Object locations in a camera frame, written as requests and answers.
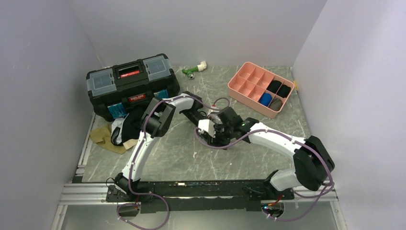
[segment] black object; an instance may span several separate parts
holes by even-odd
[[[141,118],[142,123],[146,121],[146,117],[152,112],[152,109],[161,101],[162,99],[154,97],[151,100],[147,110]],[[175,106],[168,104],[166,102],[161,103],[154,111],[154,114],[148,120],[146,126],[146,132],[154,137],[163,137],[169,129],[170,123],[172,122],[173,115],[175,113]]]
[[[316,150],[323,158],[328,170],[330,172],[333,171],[336,166],[319,138],[310,136],[306,139],[305,144]],[[296,149],[293,155],[293,163],[296,169],[297,180],[311,191],[317,191],[327,179],[326,170],[320,160],[304,147]]]
[[[188,94],[188,95],[202,101],[201,97],[199,97],[199,96],[197,96],[197,95],[195,95],[195,94],[193,94],[193,93],[191,93],[189,91],[185,91],[183,93],[186,93],[186,94]],[[202,111],[198,111],[201,108],[203,108],[203,105],[200,104],[199,102],[197,102],[196,100],[194,100],[193,105],[192,105],[192,107],[190,109],[183,110],[180,113],[185,115],[195,126],[198,126],[199,120],[205,119],[206,116],[207,116],[207,114],[206,114],[206,116],[203,116],[201,114]]]
[[[280,195],[282,199],[294,199],[293,192],[286,189],[282,192],[272,193],[263,179],[258,180],[215,180],[215,181],[138,181],[137,192],[155,193],[165,197],[172,211],[185,210],[220,210],[220,209],[246,209],[247,211],[260,211],[261,200],[276,200]],[[227,198],[207,199],[207,196],[227,196]],[[106,202],[134,202],[136,196],[127,196],[114,185],[109,186]],[[155,213],[165,211],[166,206],[160,199],[151,196],[140,196],[142,203],[141,213]]]
[[[161,90],[167,90],[169,97],[180,91],[165,54],[91,71],[86,82],[94,112],[109,122],[139,106],[146,109]]]
[[[282,85],[282,82],[280,82],[278,80],[273,80],[267,87],[267,90],[272,93],[276,93],[281,85]]]
[[[235,126],[234,133],[233,133],[234,138],[240,139],[240,137],[247,134],[251,130],[251,127],[253,127],[258,122],[259,122],[259,120],[254,119],[252,117],[248,117],[243,122],[241,122],[240,124]],[[249,137],[245,137],[242,140],[245,141],[246,143],[251,143],[251,141],[249,140]]]
[[[122,206],[118,211],[120,217],[135,217],[139,213],[138,206]]]
[[[281,88],[276,92],[276,95],[286,98],[291,91],[291,88],[287,85],[282,85]]]
[[[123,122],[122,132],[121,132],[121,141],[125,143],[130,139],[138,139],[141,131],[141,118],[144,114],[145,109],[136,107],[132,110]]]

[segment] cable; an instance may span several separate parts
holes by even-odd
[[[281,199],[282,199],[282,195],[280,195],[280,196],[278,197],[278,199],[277,199],[275,202],[269,203],[268,206],[274,206],[274,205],[276,205]]]
[[[217,98],[217,99],[214,101],[213,106],[215,106],[215,104],[216,104],[218,101],[220,101],[220,100],[227,100],[227,102],[228,102],[228,106],[227,106],[227,107],[229,107],[230,104],[231,104],[230,99],[228,99],[228,98],[226,98],[226,97],[219,97],[219,98]]]
[[[133,157],[133,159],[132,159],[132,163],[135,162],[135,159],[136,159],[137,156],[138,156],[138,153],[139,153],[139,151],[140,151],[141,146],[143,145],[144,141],[147,139],[147,132],[146,132],[147,123],[148,123],[149,119],[151,118],[151,116],[154,114],[155,110],[158,108],[158,106],[159,106],[160,104],[164,103],[164,102],[169,102],[169,101],[172,102],[172,101],[175,101],[175,100],[178,100],[178,99],[182,99],[182,98],[192,98],[192,99],[194,99],[195,101],[197,101],[197,102],[199,102],[200,104],[202,104],[204,107],[207,107],[207,108],[209,108],[209,109],[216,110],[216,111],[220,111],[220,110],[221,110],[221,109],[218,109],[218,108],[213,108],[213,107],[211,107],[211,106],[208,106],[208,105],[204,104],[201,100],[199,100],[199,99],[197,99],[197,98],[195,98],[195,97],[193,97],[193,96],[190,96],[190,95],[181,95],[181,96],[178,96],[178,97],[175,97],[175,98],[172,98],[172,99],[166,99],[166,100],[161,100],[161,101],[159,101],[159,102],[152,108],[150,114],[147,116],[147,118],[146,118],[146,120],[145,120],[145,122],[144,122],[144,127],[143,127],[144,138],[142,138],[141,143],[140,143],[140,145],[138,146],[138,148],[137,148],[137,150],[136,150],[136,152],[135,152],[135,155],[134,155],[134,157]],[[226,100],[228,101],[228,106],[230,106],[230,101],[229,101],[227,98],[224,98],[224,99],[226,99]],[[271,133],[275,133],[275,134],[277,134],[277,135],[279,135],[279,136],[281,136],[281,137],[284,137],[284,138],[288,139],[289,141],[292,141],[292,138],[291,138],[291,137],[287,136],[286,134],[284,134],[284,133],[282,133],[282,132],[278,132],[278,131],[276,131],[276,130],[258,129],[258,130],[254,130],[254,131],[250,131],[250,132],[246,133],[245,135],[243,135],[242,137],[240,137],[238,140],[236,140],[236,141],[234,141],[234,142],[232,142],[232,143],[230,143],[230,144],[228,144],[228,145],[226,145],[226,146],[215,147],[215,146],[211,146],[211,145],[208,145],[207,143],[203,142],[203,141],[200,139],[200,136],[198,135],[198,130],[199,130],[198,127],[196,127],[196,128],[194,129],[194,135],[195,135],[196,139],[197,139],[202,145],[204,145],[204,146],[206,146],[206,147],[209,147],[209,148],[212,148],[212,149],[218,149],[218,150],[220,150],[220,149],[226,149],[226,148],[229,148],[229,147],[231,147],[231,146],[234,146],[235,144],[237,144],[238,142],[240,142],[240,141],[242,141],[244,138],[246,138],[248,135],[253,134],[253,133],[257,133],[257,132],[271,132]],[[306,144],[300,143],[300,142],[298,142],[298,141],[295,141],[294,143],[295,143],[295,144],[298,144],[298,145],[300,145],[300,146],[302,146],[302,147],[304,147],[304,148],[306,148],[306,149],[308,149],[308,150],[310,150],[313,154],[316,155],[316,157],[320,160],[321,164],[323,165],[324,169],[326,170],[326,173],[327,173],[327,176],[328,176],[330,182],[329,182],[329,184],[327,184],[327,185],[322,189],[321,193],[316,196],[317,198],[316,198],[315,202],[311,205],[311,207],[310,207],[306,212],[304,212],[304,213],[303,213],[302,215],[300,215],[299,217],[296,217],[296,218],[293,218],[293,219],[278,219],[278,220],[280,220],[280,221],[294,221],[294,220],[297,220],[297,219],[301,219],[302,217],[304,217],[305,215],[307,215],[307,214],[314,208],[314,206],[316,205],[317,201],[320,199],[321,196],[323,196],[323,195],[327,194],[328,192],[330,192],[330,191],[333,189],[333,187],[334,187],[334,182],[333,182],[333,178],[332,178],[332,176],[331,176],[330,170],[328,169],[326,163],[324,162],[324,160],[323,160],[323,158],[320,156],[320,154],[318,154],[318,152],[316,152],[314,149],[312,149],[311,147],[307,146]],[[120,209],[122,206],[133,205],[133,204],[131,204],[131,203],[130,203],[130,204],[123,204],[123,205],[120,205],[120,206],[118,207],[118,209],[117,209],[117,216],[118,216],[118,218],[121,219],[122,221],[125,221],[126,223],[128,223],[128,224],[130,224],[130,225],[132,225],[132,226],[134,226],[134,227],[136,227],[136,228],[139,228],[139,229],[142,229],[142,230],[157,230],[157,229],[161,228],[162,226],[164,226],[164,225],[168,222],[168,220],[169,220],[169,205],[168,205],[167,201],[166,201],[163,197],[161,197],[161,196],[159,196],[159,195],[157,195],[157,194],[154,194],[154,193],[137,193],[137,192],[133,191],[133,189],[132,189],[132,187],[131,187],[131,178],[132,178],[133,166],[134,166],[134,165],[131,164],[131,166],[130,166],[130,173],[129,173],[129,179],[128,179],[128,188],[129,188],[129,190],[131,191],[131,193],[133,193],[133,194],[135,194],[135,195],[139,195],[139,196],[143,196],[143,195],[146,195],[146,196],[155,196],[155,197],[161,199],[161,200],[165,203],[165,206],[166,206],[166,208],[167,208],[167,215],[166,215],[166,217],[165,217],[165,220],[162,222],[162,224],[160,224],[158,227],[155,227],[155,228],[152,228],[152,229],[146,229],[146,228],[143,228],[143,227],[141,227],[141,226],[138,226],[138,225],[136,225],[136,224],[134,224],[134,223],[132,223],[132,222],[130,222],[130,221],[128,221],[128,220],[126,220],[126,219],[124,219],[124,218],[122,218],[122,217],[120,216],[119,209]],[[323,193],[323,192],[325,191],[325,189],[327,188],[327,186],[331,186],[331,187],[327,190],[326,193]]]
[[[279,135],[279,136],[281,136],[281,137],[284,137],[284,138],[288,139],[289,141],[292,141],[292,138],[291,138],[291,137],[285,135],[285,134],[282,133],[282,132],[278,132],[278,131],[276,131],[276,130],[257,129],[257,130],[253,130],[253,131],[251,131],[251,132],[246,133],[245,135],[243,135],[242,137],[240,137],[239,139],[237,139],[237,140],[234,141],[233,143],[230,143],[230,144],[228,144],[228,145],[226,145],[226,146],[216,147],[216,146],[211,146],[211,145],[205,143],[204,141],[202,141],[202,140],[200,139],[200,136],[199,136],[199,134],[198,134],[198,131],[199,131],[199,128],[196,127],[196,128],[194,129],[194,136],[195,136],[195,138],[197,139],[197,141],[200,142],[202,145],[204,145],[204,146],[206,146],[206,147],[209,147],[209,148],[212,148],[212,149],[226,149],[226,148],[229,148],[229,147],[231,147],[231,146],[237,144],[238,142],[242,141],[244,138],[248,137],[248,135],[253,134],[253,133],[258,133],[258,132],[270,132],[270,133],[274,133],[274,134],[277,134],[277,135]],[[304,147],[304,148],[306,148],[306,149],[308,149],[309,151],[311,151],[311,152],[319,159],[319,161],[320,161],[321,164],[323,165],[324,169],[326,170],[328,179],[329,179],[330,181],[329,181],[329,183],[328,183],[327,185],[324,186],[324,188],[321,190],[320,194],[315,195],[315,196],[304,196],[304,195],[298,194],[297,192],[295,192],[295,191],[292,189],[292,191],[293,191],[295,194],[297,194],[298,196],[300,196],[300,197],[303,197],[303,198],[316,198],[316,200],[314,201],[314,203],[310,206],[310,208],[309,208],[306,212],[304,212],[302,215],[300,215],[300,216],[298,216],[298,217],[296,217],[296,218],[293,218],[293,219],[277,219],[277,218],[274,218],[275,220],[280,220],[280,221],[294,221],[294,220],[301,219],[302,217],[304,217],[305,215],[307,215],[307,214],[314,208],[314,206],[316,205],[317,201],[320,199],[321,196],[323,196],[323,195],[329,193],[329,192],[330,192],[331,190],[333,190],[333,188],[334,188],[334,182],[333,182],[333,177],[331,176],[331,172],[330,172],[330,170],[328,169],[327,164],[324,162],[323,158],[320,156],[320,154],[319,154],[317,151],[315,151],[313,148],[311,148],[310,146],[308,146],[308,145],[306,145],[306,144],[304,144],[304,143],[298,142],[297,140],[295,140],[294,143],[295,143],[295,144],[298,144],[298,145],[300,145],[300,146],[302,146],[302,147]]]
[[[281,136],[281,137],[284,137],[284,138],[288,139],[289,141],[292,141],[292,138],[291,138],[290,136],[288,136],[288,135],[286,135],[286,134],[284,134],[284,133],[282,133],[282,132],[278,132],[278,131],[276,131],[276,130],[257,129],[257,130],[253,130],[253,131],[250,131],[250,132],[244,134],[242,137],[240,137],[239,139],[237,139],[236,141],[234,141],[234,142],[232,142],[232,143],[230,143],[230,144],[228,144],[228,145],[217,147],[217,146],[211,146],[211,145],[205,143],[204,141],[202,141],[201,138],[200,138],[200,136],[199,136],[199,134],[198,134],[198,131],[199,131],[199,128],[198,128],[198,127],[195,127],[195,128],[194,128],[194,136],[195,136],[195,138],[197,139],[197,141],[200,142],[202,145],[204,145],[204,146],[206,146],[206,147],[209,147],[209,148],[211,148],[211,149],[215,149],[215,150],[227,149],[227,148],[229,148],[229,147],[231,147],[231,146],[234,146],[234,145],[237,144],[238,142],[242,141],[244,138],[248,137],[249,135],[251,135],[251,134],[253,134],[253,133],[259,133],[259,132],[274,133],[274,134],[277,134],[277,135],[279,135],[279,136]],[[333,185],[334,185],[333,177],[331,176],[330,170],[328,169],[326,163],[324,162],[324,160],[323,160],[323,158],[320,156],[320,154],[318,154],[318,152],[316,152],[314,149],[312,149],[312,148],[309,147],[308,145],[303,144],[303,143],[300,143],[300,142],[298,142],[297,140],[296,140],[294,143],[295,143],[295,144],[298,144],[298,145],[300,145],[300,146],[303,146],[304,148],[310,150],[313,154],[316,155],[316,157],[319,159],[319,161],[320,161],[321,164],[323,165],[324,169],[326,170],[328,179],[330,180],[330,183],[328,184],[328,186],[333,186]]]
[[[207,113],[205,111],[200,111],[199,113],[200,113],[200,115],[207,117]]]
[[[325,187],[321,190],[320,194],[323,193],[326,188],[327,188],[327,187],[325,186]],[[316,204],[317,204],[317,202],[318,202],[319,199],[320,199],[320,196],[316,198],[316,200],[312,203],[312,205],[310,206],[310,208],[308,208],[304,213],[302,213],[300,216],[295,217],[295,218],[292,218],[292,219],[279,219],[279,218],[275,218],[275,217],[272,217],[272,216],[268,216],[268,214],[265,213],[264,210],[262,210],[262,213],[265,214],[265,216],[267,216],[267,218],[270,217],[270,218],[272,218],[273,220],[277,220],[277,221],[283,221],[283,222],[295,221],[295,220],[301,219],[301,218],[303,218],[304,216],[306,216],[306,215],[316,206]]]
[[[148,124],[148,121],[149,121],[149,119],[151,118],[151,116],[154,114],[155,110],[158,108],[158,106],[159,106],[160,104],[164,103],[164,102],[171,102],[171,101],[175,101],[175,100],[182,99],[182,98],[192,98],[192,99],[194,99],[195,101],[197,101],[197,102],[199,102],[200,104],[202,104],[203,106],[205,106],[205,107],[207,107],[207,108],[209,108],[209,109],[211,108],[211,106],[208,106],[208,105],[204,104],[201,100],[199,100],[199,99],[197,99],[197,98],[195,98],[195,97],[192,97],[192,96],[190,96],[190,95],[181,95],[181,96],[175,97],[175,98],[173,98],[173,99],[166,99],[166,100],[161,100],[161,101],[159,101],[159,102],[152,108],[151,113],[150,113],[150,114],[147,116],[147,118],[145,119],[144,127],[143,127],[144,138],[142,138],[140,145],[138,146],[137,150],[135,151],[135,155],[134,155],[134,157],[133,157],[133,159],[132,159],[132,161],[131,161],[132,163],[135,162],[135,160],[136,160],[136,158],[137,158],[137,156],[138,156],[138,154],[139,154],[139,152],[140,152],[141,146],[143,145],[144,141],[147,139],[147,132],[146,132],[147,124]],[[211,108],[211,109],[212,109],[212,110],[217,110],[217,111],[220,111],[220,110],[221,110],[221,109],[217,109],[217,108]],[[137,192],[133,191],[133,188],[131,187],[131,178],[132,178],[132,175],[133,175],[133,167],[134,167],[134,165],[131,164],[131,166],[130,166],[130,173],[129,173],[129,176],[128,176],[128,188],[129,188],[130,192],[133,193],[133,194],[135,194],[135,195],[138,195],[138,196],[155,196],[155,197],[161,199],[161,200],[165,203],[166,210],[167,210],[167,214],[166,214],[165,220],[164,220],[164,221],[162,222],[162,224],[160,224],[158,227],[155,227],[155,228],[152,228],[152,229],[143,228],[143,227],[138,226],[138,225],[132,223],[131,221],[128,221],[128,220],[126,220],[126,219],[124,219],[124,218],[122,218],[122,217],[120,216],[119,210],[120,210],[121,207],[123,207],[123,206],[129,206],[129,205],[134,205],[134,204],[132,204],[132,203],[126,203],[126,204],[120,205],[120,206],[117,208],[117,216],[118,216],[118,219],[120,219],[120,220],[122,220],[122,221],[124,221],[124,222],[126,222],[126,223],[128,223],[128,224],[130,224],[130,225],[132,225],[132,226],[134,226],[134,227],[136,227],[136,228],[139,228],[139,229],[141,229],[141,230],[157,230],[157,229],[160,229],[160,228],[161,228],[162,226],[164,226],[164,225],[168,222],[168,220],[169,220],[169,205],[168,205],[167,201],[166,201],[163,197],[161,197],[160,195],[157,195],[157,194],[154,194],[154,193],[137,193]]]
[[[154,114],[155,110],[158,108],[158,106],[159,106],[160,104],[164,103],[164,102],[172,102],[172,101],[175,101],[175,100],[178,100],[178,99],[182,99],[182,98],[192,98],[192,99],[194,99],[195,101],[197,101],[197,102],[199,102],[200,104],[202,104],[202,105],[203,105],[204,107],[206,107],[206,108],[209,108],[209,109],[212,109],[212,110],[216,110],[216,111],[220,111],[220,110],[221,110],[221,109],[219,109],[219,108],[214,108],[214,107],[212,107],[212,106],[206,105],[206,104],[203,103],[201,100],[199,100],[199,99],[197,99],[197,98],[195,98],[195,97],[193,97],[193,96],[190,96],[190,95],[181,95],[181,96],[177,96],[177,97],[172,98],[172,99],[161,100],[161,101],[159,101],[159,102],[152,108],[151,112],[149,113],[149,115],[148,115],[147,118],[145,119],[144,128],[143,128],[143,131],[144,131],[144,138],[147,138],[147,132],[146,132],[147,123],[148,123],[149,119],[152,117],[152,115]]]
[[[114,178],[109,177],[109,178],[107,178],[107,180],[106,180],[106,187],[108,187],[108,185],[107,185],[107,181],[108,181],[109,179],[112,179],[112,180],[113,180],[113,183],[114,183]]]

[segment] toolbox lid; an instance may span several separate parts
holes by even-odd
[[[91,91],[93,97],[117,90],[112,69],[90,73],[86,83],[88,85],[88,91]]]
[[[170,66],[169,60],[165,59],[163,55],[145,59],[143,63],[150,81],[170,76],[169,69],[172,67]]]

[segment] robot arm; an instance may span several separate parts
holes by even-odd
[[[159,138],[166,134],[175,112],[183,113],[198,126],[200,137],[208,145],[223,147],[229,144],[231,139],[238,139],[250,133],[243,141],[265,146],[291,159],[292,168],[276,170],[265,180],[265,183],[274,193],[297,186],[304,186],[309,190],[316,191],[327,178],[327,173],[320,161],[297,142],[315,149],[322,156],[330,171],[335,167],[321,141],[314,136],[307,139],[298,138],[267,127],[253,118],[242,120],[231,107],[226,107],[219,112],[212,112],[204,117],[198,112],[198,109],[203,106],[193,98],[185,96],[192,96],[201,101],[201,98],[196,95],[184,92],[175,98],[166,99],[165,101],[168,103],[157,105],[160,101],[158,98],[154,98],[150,103],[142,117],[144,123],[146,117],[153,113],[146,125],[147,133],[141,131],[140,140],[134,148],[130,161],[114,179],[117,189],[130,195],[128,188],[128,179],[130,179],[132,188],[136,190],[147,158]]]

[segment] gray marble surface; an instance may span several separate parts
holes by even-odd
[[[240,66],[208,66],[186,79],[181,69],[173,67],[181,91],[188,90],[207,104],[219,97],[228,97],[227,84]],[[264,67],[282,77],[292,80],[289,67]],[[219,101],[218,107],[226,102]],[[281,132],[297,136],[310,135],[306,119],[296,90],[294,90],[282,111],[269,119],[251,108],[231,99],[231,106],[243,119],[253,117]],[[93,127],[107,124],[97,117]],[[214,150],[202,146],[194,139],[193,124],[184,115],[175,115],[167,134],[162,137],[151,152],[143,170],[141,180],[224,180],[260,179],[276,169],[291,167],[288,159],[262,146],[240,142],[228,150]],[[132,154],[132,149],[123,155],[102,149],[92,143],[83,182],[104,182],[115,177]]]

